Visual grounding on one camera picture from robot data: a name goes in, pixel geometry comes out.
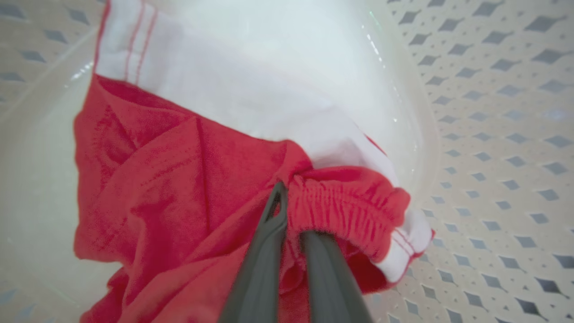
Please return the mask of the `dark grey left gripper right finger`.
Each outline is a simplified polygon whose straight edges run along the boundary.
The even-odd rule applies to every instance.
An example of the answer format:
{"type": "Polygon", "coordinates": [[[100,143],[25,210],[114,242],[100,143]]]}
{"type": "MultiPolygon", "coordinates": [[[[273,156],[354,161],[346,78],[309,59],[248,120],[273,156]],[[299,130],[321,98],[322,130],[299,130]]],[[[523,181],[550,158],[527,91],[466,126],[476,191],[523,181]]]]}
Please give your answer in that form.
{"type": "Polygon", "coordinates": [[[312,323],[371,323],[360,288],[334,237],[305,231],[309,314],[312,323]]]}

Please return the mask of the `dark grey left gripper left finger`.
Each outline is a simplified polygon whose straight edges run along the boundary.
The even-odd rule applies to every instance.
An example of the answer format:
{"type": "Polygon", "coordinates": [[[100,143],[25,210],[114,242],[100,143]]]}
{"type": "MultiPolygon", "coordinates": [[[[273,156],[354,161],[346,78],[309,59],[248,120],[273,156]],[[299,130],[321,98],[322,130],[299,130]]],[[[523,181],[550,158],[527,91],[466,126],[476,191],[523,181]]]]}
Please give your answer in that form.
{"type": "Polygon", "coordinates": [[[278,288],[287,228],[287,188],[275,184],[246,252],[220,323],[278,322],[278,288]]]}

